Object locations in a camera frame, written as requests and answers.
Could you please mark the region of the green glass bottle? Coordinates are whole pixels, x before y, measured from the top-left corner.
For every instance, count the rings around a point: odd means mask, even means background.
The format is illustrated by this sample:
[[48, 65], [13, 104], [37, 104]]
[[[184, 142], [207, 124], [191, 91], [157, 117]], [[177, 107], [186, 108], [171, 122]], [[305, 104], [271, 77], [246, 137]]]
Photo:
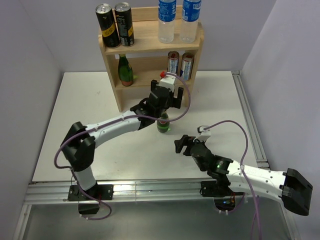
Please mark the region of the green glass bottle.
[[134, 80], [137, 78], [134, 75], [133, 69], [125, 54], [119, 55], [117, 71], [119, 80], [121, 81], [121, 84], [125, 87], [131, 86], [134, 83]]
[[157, 130], [160, 133], [167, 133], [170, 130], [170, 122], [167, 121], [168, 119], [169, 119], [169, 116], [167, 112], [164, 111], [156, 123]]

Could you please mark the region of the silver red-tab can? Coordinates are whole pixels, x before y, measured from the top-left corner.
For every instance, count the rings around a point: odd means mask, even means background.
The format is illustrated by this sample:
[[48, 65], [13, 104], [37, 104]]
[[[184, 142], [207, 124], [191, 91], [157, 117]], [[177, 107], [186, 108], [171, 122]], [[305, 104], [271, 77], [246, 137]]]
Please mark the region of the silver red-tab can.
[[168, 53], [167, 72], [178, 74], [180, 54], [177, 51]]

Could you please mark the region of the silver blue energy can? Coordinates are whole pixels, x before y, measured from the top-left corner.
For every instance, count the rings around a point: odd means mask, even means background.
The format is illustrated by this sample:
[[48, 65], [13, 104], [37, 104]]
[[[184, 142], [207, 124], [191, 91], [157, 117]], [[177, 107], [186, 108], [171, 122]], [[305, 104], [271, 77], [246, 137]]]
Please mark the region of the silver blue energy can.
[[193, 63], [194, 55], [191, 52], [185, 52], [182, 55], [179, 74], [184, 82], [189, 81], [191, 78]]

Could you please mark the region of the clear water bottle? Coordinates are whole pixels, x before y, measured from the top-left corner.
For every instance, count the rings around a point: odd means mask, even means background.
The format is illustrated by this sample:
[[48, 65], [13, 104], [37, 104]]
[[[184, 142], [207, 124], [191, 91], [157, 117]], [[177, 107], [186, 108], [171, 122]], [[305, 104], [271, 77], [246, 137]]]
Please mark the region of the clear water bottle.
[[158, 40], [161, 43], [171, 43], [174, 39], [177, 1], [158, 1]]
[[202, 0], [183, 1], [179, 37], [184, 43], [192, 43], [196, 39], [201, 6]]

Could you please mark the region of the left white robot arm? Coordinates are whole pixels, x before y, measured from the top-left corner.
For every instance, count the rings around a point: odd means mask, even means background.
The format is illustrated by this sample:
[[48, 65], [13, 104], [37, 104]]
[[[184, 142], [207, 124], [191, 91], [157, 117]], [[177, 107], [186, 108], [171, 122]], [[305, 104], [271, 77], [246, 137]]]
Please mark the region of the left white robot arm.
[[98, 193], [91, 168], [96, 148], [113, 138], [152, 125], [169, 108], [179, 109], [184, 89], [176, 88], [176, 84], [177, 78], [172, 75], [160, 81], [152, 80], [149, 96], [119, 117], [88, 125], [78, 121], [71, 126], [60, 149], [70, 164], [82, 197], [91, 200]]

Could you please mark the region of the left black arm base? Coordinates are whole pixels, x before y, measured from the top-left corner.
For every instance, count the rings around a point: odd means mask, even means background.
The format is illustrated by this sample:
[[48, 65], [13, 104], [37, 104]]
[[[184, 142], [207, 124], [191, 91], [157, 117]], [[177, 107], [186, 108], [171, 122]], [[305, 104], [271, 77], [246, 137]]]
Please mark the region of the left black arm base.
[[[113, 198], [114, 185], [113, 184], [98, 184], [85, 191], [85, 193], [91, 198], [95, 198], [99, 201], [109, 201]], [[98, 213], [100, 210], [100, 203], [80, 203], [83, 201], [92, 201], [90, 197], [86, 196], [80, 191], [77, 184], [69, 187], [69, 193], [67, 200], [69, 202], [78, 202], [78, 212], [81, 215], [92, 216]]]

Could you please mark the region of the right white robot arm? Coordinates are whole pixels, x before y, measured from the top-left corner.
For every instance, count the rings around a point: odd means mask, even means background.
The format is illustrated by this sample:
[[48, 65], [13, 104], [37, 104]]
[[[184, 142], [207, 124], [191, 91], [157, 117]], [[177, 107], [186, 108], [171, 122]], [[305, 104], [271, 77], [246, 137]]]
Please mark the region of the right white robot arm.
[[186, 134], [175, 140], [174, 145], [177, 154], [192, 157], [199, 170], [212, 178], [200, 183], [203, 197], [224, 198], [246, 193], [282, 202], [297, 215], [309, 215], [313, 186], [297, 170], [241, 166], [236, 160], [213, 154], [204, 141]]

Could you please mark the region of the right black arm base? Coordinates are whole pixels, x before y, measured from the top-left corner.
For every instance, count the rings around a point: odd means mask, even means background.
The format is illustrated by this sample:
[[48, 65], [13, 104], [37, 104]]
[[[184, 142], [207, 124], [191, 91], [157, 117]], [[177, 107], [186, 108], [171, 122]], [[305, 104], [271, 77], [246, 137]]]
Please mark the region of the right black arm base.
[[199, 193], [202, 197], [213, 198], [215, 207], [221, 211], [234, 210], [237, 206], [236, 197], [243, 197], [242, 192], [234, 192], [217, 180], [201, 181]]

